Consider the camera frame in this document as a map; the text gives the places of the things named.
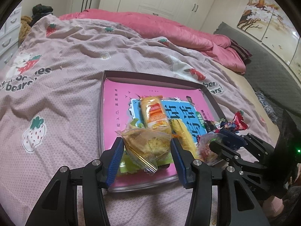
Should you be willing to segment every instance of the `pink blanket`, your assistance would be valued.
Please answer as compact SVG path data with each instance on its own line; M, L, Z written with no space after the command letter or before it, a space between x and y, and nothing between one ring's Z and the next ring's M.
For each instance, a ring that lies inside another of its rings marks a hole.
M235 72L246 71L237 52L229 47L231 42L228 37L200 32L162 17L143 13L114 13L88 9L81 13L63 15L59 19L102 19L118 22L136 31L142 38L151 39L163 36L177 46L191 48L211 57Z

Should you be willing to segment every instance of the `pink book cover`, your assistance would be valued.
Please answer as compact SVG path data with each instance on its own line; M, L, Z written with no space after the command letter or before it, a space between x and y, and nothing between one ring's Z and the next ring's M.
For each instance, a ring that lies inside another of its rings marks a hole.
M188 130L196 141L196 135L202 135L206 131L199 125L196 113L201 114L202 119L211 120L213 115L199 89L175 89L168 87L147 86L114 82L106 79L103 89L103 144L104 149L110 149L118 137L116 131L126 129L127 124L133 118L142 118L138 112L140 97L163 96L163 106L169 118L180 118L186 124ZM127 187L141 183L155 183L159 180L176 175L174 164L167 169L158 170L150 176L143 170L137 173L117 176L114 187Z

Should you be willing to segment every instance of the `metal screw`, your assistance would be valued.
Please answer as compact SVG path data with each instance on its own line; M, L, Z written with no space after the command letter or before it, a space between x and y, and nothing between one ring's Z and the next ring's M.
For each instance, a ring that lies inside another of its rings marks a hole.
M61 167L60 168L60 172L67 172L67 170L68 170L68 167Z
M196 166L200 166L202 164L202 161L200 161L200 160L194 160L193 164L195 164Z
M234 167L227 167L227 170L229 171L229 172L235 172L235 168Z
M98 166L100 164L100 160L94 160L92 161L93 166Z

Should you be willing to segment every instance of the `red candy wrapper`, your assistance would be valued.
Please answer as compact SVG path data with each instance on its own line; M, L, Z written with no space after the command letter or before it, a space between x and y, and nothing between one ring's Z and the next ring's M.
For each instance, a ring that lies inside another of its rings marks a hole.
M235 113L233 121L236 125L236 131L246 130L248 128L248 125L243 122L241 111Z

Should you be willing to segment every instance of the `cabinet handle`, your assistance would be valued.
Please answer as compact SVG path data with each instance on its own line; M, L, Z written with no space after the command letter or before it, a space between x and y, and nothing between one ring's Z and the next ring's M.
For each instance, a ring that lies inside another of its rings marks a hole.
M10 43L11 43L11 38L8 41L2 43L2 47L7 47Z
M11 54L10 57L4 61L4 63L7 64L12 57L13 57L13 54Z

